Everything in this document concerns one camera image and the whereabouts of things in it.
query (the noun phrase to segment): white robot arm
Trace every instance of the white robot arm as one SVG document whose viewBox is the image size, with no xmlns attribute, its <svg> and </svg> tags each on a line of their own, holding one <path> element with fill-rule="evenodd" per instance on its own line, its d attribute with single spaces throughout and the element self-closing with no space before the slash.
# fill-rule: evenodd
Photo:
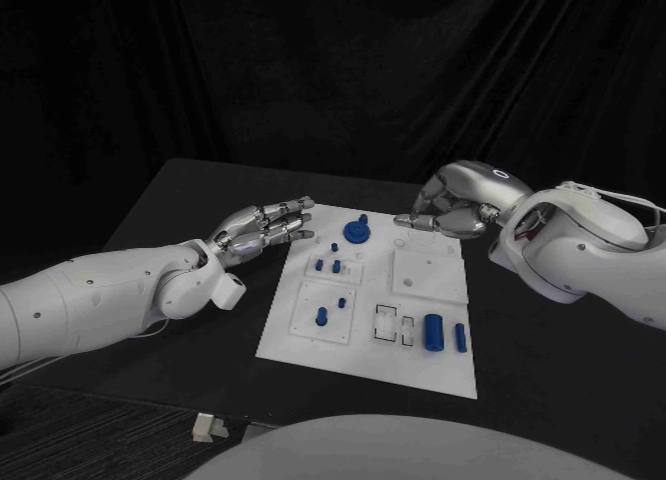
<svg viewBox="0 0 666 480">
<path fill-rule="evenodd" d="M 605 194 L 655 210 L 650 230 L 601 199 Z M 439 210 L 438 215 L 423 212 Z M 444 166 L 396 225 L 475 238 L 501 226 L 490 259 L 550 300 L 572 303 L 586 293 L 635 321 L 666 330 L 666 224 L 647 200 L 573 182 L 533 193 L 508 173 L 481 162 Z"/>
<path fill-rule="evenodd" d="M 246 290 L 224 272 L 268 245 L 311 238 L 308 197 L 247 207 L 210 237 L 73 258 L 0 286 L 0 370 L 95 350 L 152 323 L 194 315 L 211 300 L 230 310 Z"/>
</svg>

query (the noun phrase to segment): gray floor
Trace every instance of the gray floor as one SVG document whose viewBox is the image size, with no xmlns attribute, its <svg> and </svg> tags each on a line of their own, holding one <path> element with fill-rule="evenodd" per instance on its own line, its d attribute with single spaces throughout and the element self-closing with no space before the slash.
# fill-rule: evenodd
<svg viewBox="0 0 666 480">
<path fill-rule="evenodd" d="M 0 480 L 180 479 L 240 442 L 191 440 L 196 413 L 12 386 L 0 393 Z"/>
</svg>

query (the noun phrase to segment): white board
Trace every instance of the white board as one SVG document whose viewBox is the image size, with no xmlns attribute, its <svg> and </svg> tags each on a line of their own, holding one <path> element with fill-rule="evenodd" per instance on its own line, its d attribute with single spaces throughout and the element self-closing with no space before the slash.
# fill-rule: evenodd
<svg viewBox="0 0 666 480">
<path fill-rule="evenodd" d="M 256 357 L 475 399 L 459 241 L 397 227 L 392 215 L 328 205 L 315 205 L 307 212 L 312 218 L 305 228 L 315 236 L 289 247 Z M 361 213 L 371 234 L 354 245 L 343 237 L 343 228 Z M 338 245 L 337 252 L 331 243 Z M 422 263 L 413 264 L 413 258 Z M 318 259 L 324 267 L 315 271 Z M 334 260 L 340 260 L 338 274 L 331 272 Z M 393 264 L 399 266 L 394 275 Z M 394 341 L 374 338 L 377 305 L 394 309 L 394 318 L 383 318 L 383 329 L 396 329 Z M 315 325 L 321 306 L 328 312 L 322 327 Z M 439 352 L 423 346 L 428 314 L 442 317 Z M 465 353 L 455 346 L 455 323 L 464 325 Z M 383 335 L 393 338 L 387 331 Z M 412 346 L 402 344 L 409 337 Z"/>
</svg>

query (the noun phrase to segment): robotic hand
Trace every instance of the robotic hand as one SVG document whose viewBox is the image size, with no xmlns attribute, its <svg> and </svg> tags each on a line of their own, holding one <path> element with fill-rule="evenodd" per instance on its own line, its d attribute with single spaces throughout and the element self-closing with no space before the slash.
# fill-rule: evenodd
<svg viewBox="0 0 666 480">
<path fill-rule="evenodd" d="M 268 245 L 312 237 L 299 230 L 312 206 L 302 197 L 247 207 L 206 241 L 85 255 L 1 285 L 0 370 L 105 347 L 157 321 L 190 317 L 210 300 L 230 310 L 246 287 L 224 269 Z"/>
<path fill-rule="evenodd" d="M 642 227 L 601 195 L 654 209 L 654 227 Z M 431 209 L 436 215 L 426 214 Z M 666 330 L 660 211 L 647 200 L 570 181 L 534 193 L 504 171 L 461 160 L 439 169 L 394 224 L 469 239 L 495 223 L 501 231 L 490 259 L 539 294 L 572 303 L 592 293 L 635 321 Z"/>
</svg>

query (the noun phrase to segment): black table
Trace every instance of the black table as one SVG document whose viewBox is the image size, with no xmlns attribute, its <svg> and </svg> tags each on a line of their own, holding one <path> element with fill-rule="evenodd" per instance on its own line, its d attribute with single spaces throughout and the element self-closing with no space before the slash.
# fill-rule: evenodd
<svg viewBox="0 0 666 480">
<path fill-rule="evenodd" d="M 250 204 L 318 203 L 406 212 L 418 185 L 174 159 L 105 251 L 204 238 Z M 155 337 L 74 355 L 20 382 L 272 425 L 376 413 L 468 423 L 539 441 L 637 478 L 666 478 L 666 333 L 588 295 L 540 297 L 487 259 L 495 238 L 462 242 L 477 400 L 255 357 L 288 247 L 232 269 L 233 311 L 211 304 Z"/>
</svg>

